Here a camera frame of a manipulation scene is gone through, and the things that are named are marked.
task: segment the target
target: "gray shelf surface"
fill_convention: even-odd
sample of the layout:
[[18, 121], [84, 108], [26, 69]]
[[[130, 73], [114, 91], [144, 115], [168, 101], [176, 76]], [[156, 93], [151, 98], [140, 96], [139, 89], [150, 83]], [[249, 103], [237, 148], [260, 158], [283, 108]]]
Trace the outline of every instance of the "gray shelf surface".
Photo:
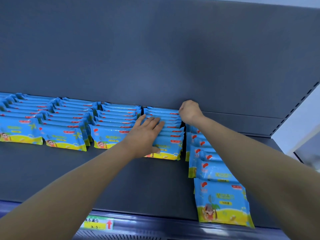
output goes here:
[[[270, 138], [252, 137], [280, 150]], [[46, 145], [0, 143], [0, 200], [23, 202], [46, 185], [104, 150], [87, 152]], [[114, 178], [94, 209], [185, 220], [198, 220], [188, 162], [137, 158]], [[247, 192], [255, 226], [278, 228], [266, 210]]]

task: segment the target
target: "forearm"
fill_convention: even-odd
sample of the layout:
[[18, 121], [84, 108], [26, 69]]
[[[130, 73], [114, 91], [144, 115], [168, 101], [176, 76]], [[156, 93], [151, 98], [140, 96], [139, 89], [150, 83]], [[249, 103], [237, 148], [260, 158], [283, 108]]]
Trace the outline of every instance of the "forearm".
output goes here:
[[132, 159], [132, 154], [119, 143], [66, 173], [1, 218], [0, 236], [3, 239], [43, 239], [44, 236], [71, 239], [98, 196]]
[[320, 197], [319, 187], [315, 185], [320, 174], [204, 116], [195, 120], [194, 126], [204, 134], [231, 173], [279, 220], [292, 239], [308, 239], [299, 235], [306, 233], [306, 229], [314, 236], [319, 233], [314, 222], [320, 210], [315, 200]]

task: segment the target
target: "red arrow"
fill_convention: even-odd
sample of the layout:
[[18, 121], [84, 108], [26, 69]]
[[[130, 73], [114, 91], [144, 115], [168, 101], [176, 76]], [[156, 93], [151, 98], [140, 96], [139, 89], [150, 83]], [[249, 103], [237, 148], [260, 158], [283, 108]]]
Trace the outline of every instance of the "red arrow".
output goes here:
[[111, 229], [112, 221], [109, 220], [106, 224], [108, 225], [108, 229]]

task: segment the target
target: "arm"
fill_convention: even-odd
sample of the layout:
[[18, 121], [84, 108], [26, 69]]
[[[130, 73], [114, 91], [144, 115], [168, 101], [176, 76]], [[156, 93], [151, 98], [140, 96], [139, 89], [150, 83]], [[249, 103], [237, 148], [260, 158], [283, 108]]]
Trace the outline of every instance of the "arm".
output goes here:
[[58, 178], [1, 218], [1, 239], [71, 239], [98, 196], [126, 164], [160, 152], [152, 143], [164, 124], [157, 125], [159, 118], [148, 118], [140, 125], [144, 118], [138, 118], [122, 142]]
[[318, 172], [205, 117], [196, 102], [185, 101], [179, 113], [186, 124], [203, 133], [231, 173], [276, 217], [291, 239], [319, 238]]

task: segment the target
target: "hand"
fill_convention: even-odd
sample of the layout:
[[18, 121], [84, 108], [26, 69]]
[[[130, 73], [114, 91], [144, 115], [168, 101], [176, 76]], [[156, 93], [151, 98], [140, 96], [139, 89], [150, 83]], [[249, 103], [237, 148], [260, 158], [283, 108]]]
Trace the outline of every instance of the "hand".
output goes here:
[[182, 103], [179, 109], [179, 115], [182, 121], [188, 125], [194, 125], [195, 121], [204, 116], [198, 103], [192, 100], [187, 100]]
[[145, 117], [145, 114], [140, 116], [128, 135], [120, 142], [126, 149], [129, 149], [130, 153], [133, 153], [134, 158], [160, 153], [160, 149], [152, 144], [165, 123], [161, 121], [158, 124], [160, 118], [150, 117], [141, 124]]

